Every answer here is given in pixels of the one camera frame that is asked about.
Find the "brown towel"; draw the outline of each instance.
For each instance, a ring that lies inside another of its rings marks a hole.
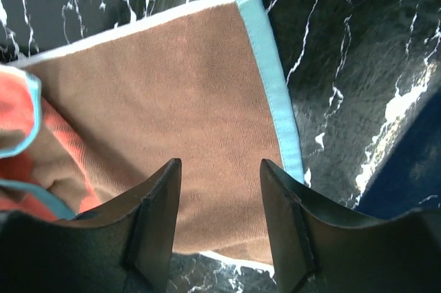
[[[174,251],[271,263],[259,165],[282,161],[253,48],[236,1],[195,11],[17,64],[48,102],[33,178],[84,211],[181,158]]]

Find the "marble countertop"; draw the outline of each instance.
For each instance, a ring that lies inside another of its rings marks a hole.
[[[188,1],[0,0],[0,60],[51,50]],[[441,0],[264,2],[289,81],[305,180],[356,208],[440,85]],[[428,196],[414,197],[416,204]],[[199,291],[276,292],[276,286],[268,271],[174,256],[169,292]]]

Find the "light blue trim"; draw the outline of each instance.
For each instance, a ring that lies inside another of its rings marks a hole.
[[[0,149],[0,159],[6,157],[13,157],[20,154],[34,141],[38,135],[41,127],[41,82],[32,74],[26,74],[26,85],[32,100],[32,107],[34,109],[34,126],[32,127],[28,136],[18,145],[12,148]],[[12,188],[31,193],[38,200],[40,200],[49,210],[59,219],[73,219],[76,214],[62,202],[61,199],[47,191],[41,186],[31,183],[24,183],[21,181],[9,181],[7,179],[0,179],[0,187]]]
[[[280,148],[284,170],[305,183],[302,153],[276,41],[262,0],[236,0],[262,79]]]
[[[32,106],[34,108],[34,126],[32,127],[29,135],[26,136],[22,142],[11,148],[0,149],[0,159],[13,157],[20,154],[29,147],[39,133],[41,126],[41,83],[40,80],[34,75],[26,74],[26,84],[28,85]]]
[[[6,179],[0,179],[0,186],[31,193],[46,207],[48,207],[49,210],[59,219],[73,219],[76,216],[76,214],[71,211],[71,209],[64,202],[62,202],[61,199],[41,186],[23,183],[21,181],[8,181]]]

